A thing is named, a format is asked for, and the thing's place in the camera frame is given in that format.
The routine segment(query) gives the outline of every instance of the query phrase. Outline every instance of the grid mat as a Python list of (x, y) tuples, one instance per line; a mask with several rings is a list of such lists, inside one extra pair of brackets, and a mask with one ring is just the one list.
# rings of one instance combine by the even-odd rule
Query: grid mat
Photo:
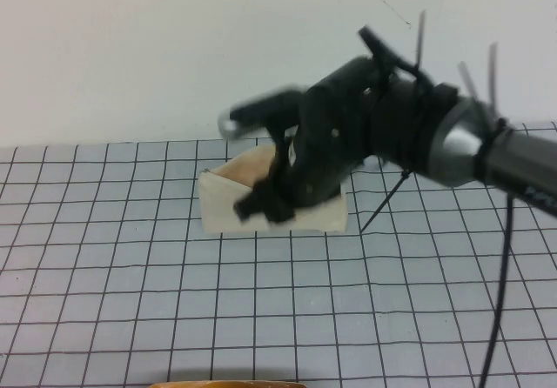
[[(255, 144), (0, 151), (0, 385), (476, 386), (504, 195), (411, 177), (360, 236), (399, 179), (364, 166), (345, 233), (205, 235), (195, 177)], [(557, 386), (557, 221), (521, 203), (515, 218), (488, 383)]]

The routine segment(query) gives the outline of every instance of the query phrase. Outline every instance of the robotic arm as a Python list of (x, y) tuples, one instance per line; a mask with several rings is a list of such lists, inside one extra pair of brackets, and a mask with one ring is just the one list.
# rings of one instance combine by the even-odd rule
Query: robotic arm
[[(286, 221), (295, 208), (338, 195), (340, 183), (370, 155), (445, 186), (492, 184), (557, 216), (557, 143), (517, 131), (492, 104), (433, 85), (419, 64), (396, 56), (369, 29), (359, 34), (372, 57), (353, 59), (307, 90), (284, 90), (218, 120), (225, 139), (266, 128), (277, 148), (268, 178), (236, 204), (240, 218), (263, 212), (269, 221)], [(295, 135), (287, 136), (294, 126)]]

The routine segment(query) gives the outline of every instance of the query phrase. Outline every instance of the folded cloth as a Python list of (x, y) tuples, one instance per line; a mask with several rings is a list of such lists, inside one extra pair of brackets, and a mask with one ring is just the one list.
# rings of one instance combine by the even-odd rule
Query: folded cloth
[(274, 144), (256, 146), (216, 169), (201, 173), (199, 199), (201, 223), (206, 233), (346, 229), (348, 211), (343, 191), (323, 204), (296, 210), (293, 220), (281, 224), (269, 223), (263, 214), (251, 216), (244, 222), (238, 219), (234, 204), (247, 195), (259, 179), (267, 176), (274, 154)]

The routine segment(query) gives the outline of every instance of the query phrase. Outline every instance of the white wall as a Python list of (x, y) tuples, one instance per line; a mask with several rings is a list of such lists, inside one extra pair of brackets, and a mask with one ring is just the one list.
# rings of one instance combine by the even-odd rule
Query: white wall
[(482, 94), (500, 42), (500, 106), (557, 119), (556, 0), (0, 0), (0, 145), (216, 137), (224, 108), (311, 84), (366, 52), (370, 24), (411, 57)]

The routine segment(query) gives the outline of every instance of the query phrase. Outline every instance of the black cable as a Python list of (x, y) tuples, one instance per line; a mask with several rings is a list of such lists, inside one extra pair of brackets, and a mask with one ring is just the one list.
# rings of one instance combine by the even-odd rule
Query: black cable
[(493, 317), (493, 328), (487, 345), (486, 359), (484, 367), (481, 371), (480, 384), (478, 388), (485, 388), (489, 367), (495, 352), (497, 343), (497, 334), (503, 316), (503, 303), (505, 302), (505, 289), (507, 287), (508, 258), (511, 252), (511, 236), (513, 235), (513, 197), (507, 195), (507, 221), (505, 224), (505, 234), (503, 237), (503, 253), (501, 255), (501, 270), (499, 275), (499, 289), (497, 290), (497, 305), (495, 306), (495, 315)]
[(396, 191), (399, 190), (400, 186), (402, 185), (402, 183), (404, 181), (406, 181), (408, 179), (408, 177), (410, 177), (411, 172), (410, 171), (403, 171), (402, 174), (400, 175), (400, 179), (397, 182), (396, 185), (394, 185), (394, 188), (391, 190), (391, 192), (389, 192), (389, 194), (386, 196), (386, 198), (383, 200), (383, 202), (381, 204), (379, 204), (379, 207), (377, 207), (377, 210), (375, 210), (375, 212), (373, 213), (372, 217), (367, 220), (366, 224), (364, 224), (364, 227), (361, 228), (361, 230), (359, 231), (359, 233), (363, 233), (364, 231), (366, 231), (366, 228), (369, 224), (372, 223), (372, 221), (379, 215), (379, 213), (381, 212), (381, 210), (383, 210), (383, 207), (385, 207), (385, 205), (387, 205), (387, 203), (389, 202), (389, 200), (393, 197), (393, 195), (395, 194)]

